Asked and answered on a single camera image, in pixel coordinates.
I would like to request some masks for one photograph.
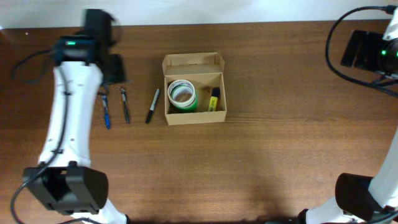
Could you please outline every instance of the cardboard box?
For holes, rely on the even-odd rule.
[[[226,117],[224,60],[220,53],[172,54],[163,60],[165,116],[169,125],[223,122]],[[169,84],[188,80],[195,87],[198,107],[194,113],[181,113],[167,96]],[[217,110],[208,112],[211,91],[220,88]]]

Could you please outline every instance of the tape roll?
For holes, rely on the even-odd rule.
[[[178,101],[177,98],[184,94],[190,94],[191,97],[184,101]],[[171,104],[184,112],[194,111],[198,106],[195,87],[188,80],[175,80],[172,82],[167,89],[167,96]]]

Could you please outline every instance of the black marker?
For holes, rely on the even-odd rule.
[[[121,94],[123,99],[124,117],[126,118],[126,123],[130,123],[129,107],[127,106],[127,96],[126,91],[121,88]]]
[[[155,93],[154,100],[152,102],[152,105],[150,106],[147,119],[145,121],[145,123],[147,123],[147,124],[149,124],[150,119],[152,118],[152,114],[154,113],[154,110],[155,110],[155,107],[156,107],[156,103],[157,103],[157,100],[159,99],[159,96],[160,96],[160,89],[157,89],[156,93]]]

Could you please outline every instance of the wood grain surface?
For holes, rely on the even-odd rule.
[[[386,24],[343,23],[331,45],[333,63],[339,63],[352,30],[383,32]],[[124,121],[120,86],[115,85],[109,97],[112,129],[106,130],[97,101],[90,135],[92,168],[107,174],[115,206],[133,220],[159,222],[296,216],[327,201],[342,172],[376,175],[397,127],[397,100],[329,71],[324,48],[331,25],[123,27],[123,40],[113,52],[123,56],[131,80],[124,85],[131,124]],[[13,223],[10,198],[23,169],[37,164],[53,97],[51,72],[27,85],[11,80],[11,68],[77,30],[1,31],[1,223]],[[223,54],[226,122],[167,126],[160,100],[151,123],[145,124],[156,88],[163,85],[164,55],[194,52]],[[37,77],[41,61],[26,63],[18,76]],[[27,223],[70,219],[46,211],[27,190],[16,206]]]

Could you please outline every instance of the white wall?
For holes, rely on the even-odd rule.
[[[122,25],[335,20],[359,6],[397,0],[0,0],[0,26],[80,26],[84,9],[105,9]],[[360,12],[350,19],[388,18]]]

